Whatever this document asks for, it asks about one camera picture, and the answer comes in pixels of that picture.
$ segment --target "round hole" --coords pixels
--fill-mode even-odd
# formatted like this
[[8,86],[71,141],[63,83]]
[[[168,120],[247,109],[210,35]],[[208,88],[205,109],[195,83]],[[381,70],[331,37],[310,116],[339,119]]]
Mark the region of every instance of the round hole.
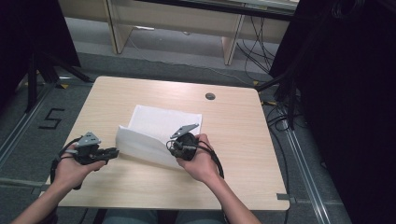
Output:
[[214,99],[216,98],[216,95],[213,94],[212,92],[208,92],[208,93],[205,95],[205,97],[206,97],[206,99],[208,99],[208,100],[214,100]]

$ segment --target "lap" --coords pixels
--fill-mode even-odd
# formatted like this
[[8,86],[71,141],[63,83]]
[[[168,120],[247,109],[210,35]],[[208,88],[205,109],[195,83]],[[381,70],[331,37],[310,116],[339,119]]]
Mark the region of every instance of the lap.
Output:
[[[108,209],[104,224],[156,224],[156,210]],[[179,211],[176,224],[222,224],[224,216],[221,211]]]

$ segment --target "hand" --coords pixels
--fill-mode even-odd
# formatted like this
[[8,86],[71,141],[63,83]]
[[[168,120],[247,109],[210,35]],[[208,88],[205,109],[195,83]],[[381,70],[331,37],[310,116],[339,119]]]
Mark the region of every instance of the hand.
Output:
[[[201,133],[195,135],[195,138],[198,138],[199,141],[205,142],[210,146],[206,134]],[[199,143],[199,146],[207,147],[204,143]],[[195,156],[191,161],[184,161],[181,158],[177,158],[177,162],[192,176],[192,178],[204,182],[205,184],[213,178],[220,177],[217,165],[212,161],[210,154],[203,149],[197,148]]]
[[75,161],[70,153],[64,153],[62,158],[65,159],[59,162],[52,185],[68,191],[80,185],[90,172],[99,170],[106,164],[105,161],[97,161],[92,164],[81,165]]

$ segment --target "black device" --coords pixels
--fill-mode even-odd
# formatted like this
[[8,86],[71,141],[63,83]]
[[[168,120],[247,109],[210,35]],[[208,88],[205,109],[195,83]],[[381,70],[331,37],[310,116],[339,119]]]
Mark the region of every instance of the black device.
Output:
[[[75,144],[75,149],[68,149],[71,145]],[[63,159],[74,158],[81,165],[87,165],[96,161],[105,161],[106,164],[109,160],[115,159],[119,156],[119,151],[115,147],[106,149],[99,149],[101,141],[93,133],[87,132],[84,136],[76,138],[68,143],[52,161],[50,168],[50,183],[52,184],[55,179],[55,171],[58,164]],[[63,157],[67,152],[72,154],[72,157]]]
[[172,156],[181,158],[185,161],[191,161],[195,156],[197,146],[199,144],[198,139],[192,133],[185,133],[178,137],[173,142],[173,147],[168,148]]
[[[194,128],[198,127],[198,124],[191,124],[180,127],[172,136],[172,138],[176,138],[176,140],[170,140],[166,143],[166,147],[168,148],[169,152],[172,156],[176,158],[181,158],[184,161],[191,161],[194,156],[197,148],[203,149],[208,152],[218,166],[219,175],[224,178],[224,172],[219,160],[218,155],[216,155],[215,150],[208,145],[206,142],[199,141],[199,139],[195,138],[192,133],[189,131],[193,130]],[[200,146],[199,144],[202,143],[206,145],[206,147]]]

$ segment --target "dark fabric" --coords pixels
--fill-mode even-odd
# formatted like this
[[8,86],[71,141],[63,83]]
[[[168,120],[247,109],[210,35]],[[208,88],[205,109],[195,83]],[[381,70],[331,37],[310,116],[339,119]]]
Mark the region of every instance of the dark fabric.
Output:
[[5,0],[0,8],[1,111],[27,73],[34,50],[55,55],[70,65],[80,64],[58,1]]
[[335,21],[298,79],[305,117],[353,223],[392,223],[396,207],[396,16],[366,1]]
[[55,207],[49,215],[47,215],[44,220],[39,222],[38,224],[56,224],[58,223],[58,216],[56,215],[56,210],[58,207]]

